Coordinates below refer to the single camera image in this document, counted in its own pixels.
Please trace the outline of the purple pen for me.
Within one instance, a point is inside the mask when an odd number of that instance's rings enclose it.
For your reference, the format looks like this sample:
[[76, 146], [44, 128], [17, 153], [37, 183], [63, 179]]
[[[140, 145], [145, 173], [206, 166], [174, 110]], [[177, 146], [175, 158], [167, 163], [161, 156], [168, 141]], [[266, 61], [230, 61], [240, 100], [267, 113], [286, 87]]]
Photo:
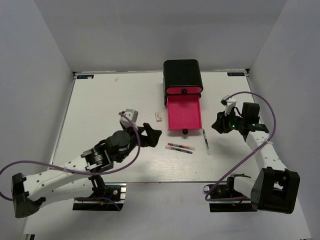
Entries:
[[169, 146], [169, 145], [166, 145], [166, 146], [165, 146], [165, 149], [171, 150], [171, 151], [177, 151], [177, 152], [181, 152], [181, 153], [186, 153], [186, 154], [190, 154], [190, 155], [193, 154], [192, 151], [185, 150], [185, 149], [180, 149], [180, 148], [173, 147], [173, 146]]

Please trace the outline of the green pen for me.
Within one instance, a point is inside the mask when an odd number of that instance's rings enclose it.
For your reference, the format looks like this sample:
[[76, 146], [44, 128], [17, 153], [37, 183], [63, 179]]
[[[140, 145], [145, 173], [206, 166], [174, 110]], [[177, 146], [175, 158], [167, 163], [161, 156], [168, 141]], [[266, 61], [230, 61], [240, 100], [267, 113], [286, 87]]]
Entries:
[[207, 139], [207, 135], [206, 135], [205, 129], [202, 129], [202, 134], [203, 134], [203, 138], [204, 138], [204, 142], [205, 142], [206, 153], [207, 153], [207, 155], [211, 155], [210, 147], [209, 147], [209, 143], [208, 143], [208, 139]]

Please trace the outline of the red pen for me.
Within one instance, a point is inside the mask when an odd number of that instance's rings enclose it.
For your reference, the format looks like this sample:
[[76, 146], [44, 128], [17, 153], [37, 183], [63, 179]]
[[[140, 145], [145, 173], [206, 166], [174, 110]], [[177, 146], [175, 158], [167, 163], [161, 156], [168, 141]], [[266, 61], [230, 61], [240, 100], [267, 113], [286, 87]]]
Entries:
[[170, 142], [169, 142], [167, 145], [168, 145], [168, 146], [171, 146], [171, 147], [181, 148], [181, 149], [186, 149], [186, 150], [191, 150], [191, 151], [195, 151], [195, 150], [196, 150], [196, 148], [195, 148], [195, 147], [192, 147], [192, 146], [175, 144], [175, 143], [170, 143]]

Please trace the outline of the pink drawer with black knob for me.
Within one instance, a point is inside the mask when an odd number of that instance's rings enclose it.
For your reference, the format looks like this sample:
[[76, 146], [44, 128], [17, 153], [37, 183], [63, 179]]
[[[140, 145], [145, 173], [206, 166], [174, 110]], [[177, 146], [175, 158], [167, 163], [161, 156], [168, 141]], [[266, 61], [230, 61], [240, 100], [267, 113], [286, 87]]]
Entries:
[[203, 89], [199, 86], [176, 86], [165, 89], [164, 93], [167, 95], [197, 95], [202, 91]]

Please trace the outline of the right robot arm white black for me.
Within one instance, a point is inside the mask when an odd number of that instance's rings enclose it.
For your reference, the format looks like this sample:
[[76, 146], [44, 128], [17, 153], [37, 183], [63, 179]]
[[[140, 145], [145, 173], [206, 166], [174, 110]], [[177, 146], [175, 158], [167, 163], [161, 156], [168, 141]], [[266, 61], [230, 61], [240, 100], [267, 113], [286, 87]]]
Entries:
[[212, 128], [220, 134], [238, 131], [253, 152], [259, 174], [229, 173], [225, 184], [210, 186], [207, 195], [214, 212], [268, 211], [291, 214], [294, 211], [300, 176], [280, 160], [266, 125], [260, 123], [260, 106], [245, 102], [239, 113], [236, 101], [222, 100], [225, 110], [217, 113]]

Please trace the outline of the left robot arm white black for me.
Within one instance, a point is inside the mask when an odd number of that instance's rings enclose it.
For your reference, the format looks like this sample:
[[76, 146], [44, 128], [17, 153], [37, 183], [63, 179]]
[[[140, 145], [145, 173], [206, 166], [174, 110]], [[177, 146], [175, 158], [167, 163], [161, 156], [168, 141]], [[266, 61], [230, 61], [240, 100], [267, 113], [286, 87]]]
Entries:
[[118, 211], [121, 186], [107, 186], [101, 175], [114, 173], [114, 165], [122, 163], [134, 149], [156, 147], [162, 135], [161, 130], [153, 129], [148, 123], [121, 127], [63, 166], [55, 165], [34, 175], [13, 175], [11, 194], [15, 217], [29, 217], [46, 205], [68, 199], [102, 202]]

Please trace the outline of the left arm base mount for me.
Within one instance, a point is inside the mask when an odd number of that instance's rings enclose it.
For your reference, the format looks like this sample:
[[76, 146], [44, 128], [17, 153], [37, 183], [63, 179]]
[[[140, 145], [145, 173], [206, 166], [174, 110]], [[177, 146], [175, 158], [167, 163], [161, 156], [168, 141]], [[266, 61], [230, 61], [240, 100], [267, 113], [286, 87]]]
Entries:
[[126, 183], [92, 184], [92, 193], [85, 200], [74, 200], [73, 211], [119, 212], [125, 203]]

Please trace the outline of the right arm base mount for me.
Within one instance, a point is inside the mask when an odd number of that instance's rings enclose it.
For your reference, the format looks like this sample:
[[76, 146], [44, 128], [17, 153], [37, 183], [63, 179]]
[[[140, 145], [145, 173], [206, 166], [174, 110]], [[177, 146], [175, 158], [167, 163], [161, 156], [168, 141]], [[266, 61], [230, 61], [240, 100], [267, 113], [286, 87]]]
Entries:
[[252, 207], [251, 200], [227, 187], [226, 182], [220, 183], [210, 193], [209, 211], [211, 213], [249, 213], [256, 212]]

